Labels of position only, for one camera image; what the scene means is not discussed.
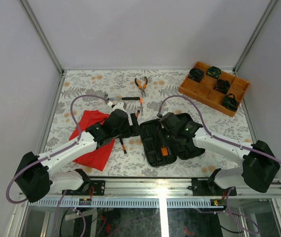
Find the small black orange screwdriver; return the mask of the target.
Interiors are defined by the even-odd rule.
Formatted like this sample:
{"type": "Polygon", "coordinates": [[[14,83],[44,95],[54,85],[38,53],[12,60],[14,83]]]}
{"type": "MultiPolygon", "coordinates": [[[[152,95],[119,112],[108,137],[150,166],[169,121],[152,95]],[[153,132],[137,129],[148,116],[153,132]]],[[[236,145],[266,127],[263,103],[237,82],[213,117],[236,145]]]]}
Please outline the small black orange screwdriver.
{"type": "Polygon", "coordinates": [[[123,153],[124,153],[124,154],[127,154],[127,150],[126,150],[126,148],[125,148],[123,139],[122,139],[122,138],[119,138],[119,141],[120,141],[120,144],[121,144],[121,146],[122,146],[123,153]]]}

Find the black plastic tool case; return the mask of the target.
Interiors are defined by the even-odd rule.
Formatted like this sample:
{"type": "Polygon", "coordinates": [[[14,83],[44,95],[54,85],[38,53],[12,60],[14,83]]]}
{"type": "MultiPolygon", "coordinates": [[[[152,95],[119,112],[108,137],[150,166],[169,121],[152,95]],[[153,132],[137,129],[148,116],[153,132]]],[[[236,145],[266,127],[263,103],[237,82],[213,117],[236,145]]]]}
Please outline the black plastic tool case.
{"type": "MultiPolygon", "coordinates": [[[[177,115],[179,118],[187,118],[190,116],[188,113],[177,115]]],[[[152,167],[172,164],[178,158],[181,160],[188,160],[190,158],[199,157],[205,153],[205,149],[196,147],[193,141],[186,145],[181,145],[172,140],[168,132],[160,124],[159,118],[140,124],[139,129],[145,156],[149,165],[152,167]],[[165,144],[168,149],[168,156],[165,157],[161,153],[161,129],[163,130],[165,144]]]]}

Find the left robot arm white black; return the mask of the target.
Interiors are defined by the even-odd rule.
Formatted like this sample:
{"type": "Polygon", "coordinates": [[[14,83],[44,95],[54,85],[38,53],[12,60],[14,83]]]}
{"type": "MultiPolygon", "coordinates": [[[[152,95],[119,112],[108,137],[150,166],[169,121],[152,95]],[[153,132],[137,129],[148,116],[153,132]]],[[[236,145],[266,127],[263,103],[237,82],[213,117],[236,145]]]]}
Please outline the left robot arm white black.
{"type": "Polygon", "coordinates": [[[92,192],[91,179],[82,169],[60,172],[75,159],[110,144],[117,138],[139,135],[135,113],[113,110],[101,123],[97,122],[82,131],[81,135],[50,152],[34,155],[26,153],[17,168],[15,182],[30,202],[44,198],[48,193],[85,195],[92,192]]]}

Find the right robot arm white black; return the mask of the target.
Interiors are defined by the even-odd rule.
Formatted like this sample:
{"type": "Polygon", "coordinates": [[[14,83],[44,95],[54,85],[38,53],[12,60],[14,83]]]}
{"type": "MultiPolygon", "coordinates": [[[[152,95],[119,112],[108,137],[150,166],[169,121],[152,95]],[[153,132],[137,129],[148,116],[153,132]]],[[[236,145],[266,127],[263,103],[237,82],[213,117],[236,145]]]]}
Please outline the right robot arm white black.
{"type": "Polygon", "coordinates": [[[280,169],[280,164],[273,159],[272,150],[261,140],[254,144],[240,143],[212,133],[204,124],[184,121],[174,113],[165,114],[159,122],[173,141],[181,145],[193,143],[198,149],[212,151],[238,164],[236,168],[212,173],[207,188],[213,195],[239,185],[248,185],[257,192],[266,193],[280,169]]]}

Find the small hammer black grip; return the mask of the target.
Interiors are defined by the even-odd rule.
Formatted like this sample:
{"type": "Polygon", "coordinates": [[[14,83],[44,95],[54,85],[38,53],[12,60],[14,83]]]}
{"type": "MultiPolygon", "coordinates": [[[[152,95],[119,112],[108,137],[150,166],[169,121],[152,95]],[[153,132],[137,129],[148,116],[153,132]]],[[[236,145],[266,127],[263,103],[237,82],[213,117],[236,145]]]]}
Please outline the small hammer black grip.
{"type": "Polygon", "coordinates": [[[140,97],[119,97],[119,98],[112,98],[108,96],[108,93],[104,94],[104,98],[107,101],[140,101],[140,97]]]}

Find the small orange tipped precision screwdriver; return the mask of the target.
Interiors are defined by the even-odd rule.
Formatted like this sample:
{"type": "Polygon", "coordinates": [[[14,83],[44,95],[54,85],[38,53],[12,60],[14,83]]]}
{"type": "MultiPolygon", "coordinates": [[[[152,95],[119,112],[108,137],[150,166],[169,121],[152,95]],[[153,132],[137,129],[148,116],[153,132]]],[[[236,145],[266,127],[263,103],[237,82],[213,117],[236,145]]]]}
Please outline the small orange tipped precision screwdriver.
{"type": "Polygon", "coordinates": [[[142,97],[140,97],[140,113],[141,113],[141,116],[143,116],[143,98],[142,97]]]}

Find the red cloth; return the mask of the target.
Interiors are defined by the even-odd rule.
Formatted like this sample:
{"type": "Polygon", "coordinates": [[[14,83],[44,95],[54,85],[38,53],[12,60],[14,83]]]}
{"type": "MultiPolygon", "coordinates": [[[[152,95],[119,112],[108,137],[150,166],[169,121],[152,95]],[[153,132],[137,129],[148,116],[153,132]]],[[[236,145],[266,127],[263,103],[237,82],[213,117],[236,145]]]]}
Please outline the red cloth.
{"type": "MultiPolygon", "coordinates": [[[[87,128],[98,122],[102,125],[108,117],[109,114],[102,113],[98,110],[85,110],[79,121],[79,127],[82,131],[81,138],[87,138],[87,134],[85,133],[87,128]]],[[[103,171],[109,160],[115,142],[112,140],[109,144],[100,148],[98,148],[97,144],[93,142],[93,138],[88,138],[88,143],[85,146],[81,144],[81,151],[76,153],[77,156],[73,162],[103,171]]]]}

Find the orange handled pliers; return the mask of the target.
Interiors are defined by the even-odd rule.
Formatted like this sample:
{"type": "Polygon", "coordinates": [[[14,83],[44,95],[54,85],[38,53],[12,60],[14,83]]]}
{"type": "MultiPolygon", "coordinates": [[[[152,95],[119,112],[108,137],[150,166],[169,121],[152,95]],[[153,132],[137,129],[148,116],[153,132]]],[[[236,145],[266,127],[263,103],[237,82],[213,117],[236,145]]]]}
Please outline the orange handled pliers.
{"type": "Polygon", "coordinates": [[[147,88],[147,84],[148,84],[147,77],[144,77],[143,84],[139,83],[137,78],[134,79],[134,82],[135,82],[135,85],[138,87],[138,89],[141,91],[142,97],[146,97],[146,88],[147,88]]]}

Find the aluminium frame rail front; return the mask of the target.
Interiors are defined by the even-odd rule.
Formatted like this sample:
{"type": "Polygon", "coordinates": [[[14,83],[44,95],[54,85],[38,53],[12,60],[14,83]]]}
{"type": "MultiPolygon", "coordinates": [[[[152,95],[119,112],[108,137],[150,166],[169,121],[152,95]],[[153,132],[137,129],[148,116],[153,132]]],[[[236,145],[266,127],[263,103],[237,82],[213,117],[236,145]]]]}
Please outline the aluminium frame rail front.
{"type": "Polygon", "coordinates": [[[94,186],[86,194],[70,191],[65,196],[51,193],[33,202],[41,207],[167,207],[223,209],[226,198],[258,199],[281,198],[281,187],[274,185],[266,193],[259,193],[245,185],[232,191],[212,191],[205,178],[103,178],[93,179],[94,186]]]}

